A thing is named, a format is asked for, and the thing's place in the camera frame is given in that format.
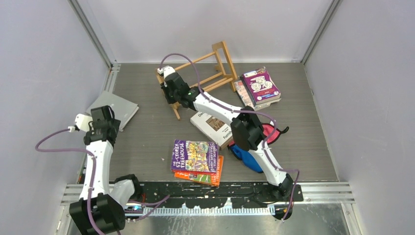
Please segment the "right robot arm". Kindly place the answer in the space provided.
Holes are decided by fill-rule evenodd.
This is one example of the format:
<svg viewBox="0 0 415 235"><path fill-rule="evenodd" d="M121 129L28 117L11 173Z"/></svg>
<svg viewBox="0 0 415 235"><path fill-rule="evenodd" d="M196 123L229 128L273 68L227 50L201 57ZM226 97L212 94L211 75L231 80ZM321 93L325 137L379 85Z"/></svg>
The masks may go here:
<svg viewBox="0 0 415 235"><path fill-rule="evenodd" d="M282 169L267 143L268 137L259 120L260 113L250 106L236 107L220 101L198 86L189 87L182 77L171 67L158 70L161 89L168 103L178 102L185 108L203 112L227 124L232 131L234 143L249 152L259 165L272 187L272 196L278 201L288 198L295 181Z"/></svg>

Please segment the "purple 52-Storey Treehouse book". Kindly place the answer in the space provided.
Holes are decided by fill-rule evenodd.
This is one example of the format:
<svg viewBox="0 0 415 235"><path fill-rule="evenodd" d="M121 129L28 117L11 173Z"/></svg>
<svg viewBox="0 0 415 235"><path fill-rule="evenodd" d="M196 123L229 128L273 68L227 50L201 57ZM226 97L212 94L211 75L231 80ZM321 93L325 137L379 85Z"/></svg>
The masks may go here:
<svg viewBox="0 0 415 235"><path fill-rule="evenodd" d="M175 140L170 169L173 172L215 174L218 152L219 146L215 142Z"/></svg>

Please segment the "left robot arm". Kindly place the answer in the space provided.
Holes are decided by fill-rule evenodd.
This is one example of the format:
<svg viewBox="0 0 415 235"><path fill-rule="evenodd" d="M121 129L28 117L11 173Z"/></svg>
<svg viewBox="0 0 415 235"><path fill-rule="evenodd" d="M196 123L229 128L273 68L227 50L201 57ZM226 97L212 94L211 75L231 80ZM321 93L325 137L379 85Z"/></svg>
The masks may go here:
<svg viewBox="0 0 415 235"><path fill-rule="evenodd" d="M108 105L93 108L90 117L77 120L86 133L87 168L79 199L70 204L69 214L83 235L120 232L126 223L126 204L137 202L143 195L134 174L118 177L110 187L111 156L121 122Z"/></svg>

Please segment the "white Decorate Furniture book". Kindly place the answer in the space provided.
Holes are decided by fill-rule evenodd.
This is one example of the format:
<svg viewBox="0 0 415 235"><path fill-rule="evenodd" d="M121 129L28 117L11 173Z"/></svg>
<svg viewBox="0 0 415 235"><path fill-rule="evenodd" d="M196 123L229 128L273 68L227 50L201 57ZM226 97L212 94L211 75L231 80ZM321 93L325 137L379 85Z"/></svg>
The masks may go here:
<svg viewBox="0 0 415 235"><path fill-rule="evenodd" d="M212 115L197 112L190 118L190 122L209 140L217 143L220 150L226 148L233 140L230 126Z"/></svg>

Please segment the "grey Iantra book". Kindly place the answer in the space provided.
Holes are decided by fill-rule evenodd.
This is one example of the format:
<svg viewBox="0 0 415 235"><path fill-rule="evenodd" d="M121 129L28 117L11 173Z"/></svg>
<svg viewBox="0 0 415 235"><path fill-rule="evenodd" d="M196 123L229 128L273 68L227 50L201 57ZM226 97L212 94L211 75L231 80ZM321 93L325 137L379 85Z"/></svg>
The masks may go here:
<svg viewBox="0 0 415 235"><path fill-rule="evenodd" d="M118 95L108 91L103 91L101 95L86 109L86 114L91 114L91 109L108 105L115 113L115 118L120 120L119 131L123 131L124 127L131 120L131 118L139 110L136 103L128 101Z"/></svg>

